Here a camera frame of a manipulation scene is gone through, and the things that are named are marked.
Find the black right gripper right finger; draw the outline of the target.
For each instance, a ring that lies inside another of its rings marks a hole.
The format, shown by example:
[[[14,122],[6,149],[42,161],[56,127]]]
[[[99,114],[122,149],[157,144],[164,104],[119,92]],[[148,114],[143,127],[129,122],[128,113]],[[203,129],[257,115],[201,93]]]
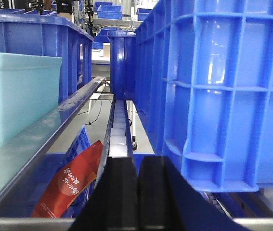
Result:
[[[245,231],[194,190],[165,156],[146,156],[139,170],[142,231]]]

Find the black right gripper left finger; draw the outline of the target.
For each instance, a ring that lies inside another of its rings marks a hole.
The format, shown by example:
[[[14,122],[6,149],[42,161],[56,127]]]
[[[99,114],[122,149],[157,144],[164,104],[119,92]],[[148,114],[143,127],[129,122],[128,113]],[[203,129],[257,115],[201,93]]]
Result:
[[[131,157],[109,157],[70,231],[138,230],[137,171]]]

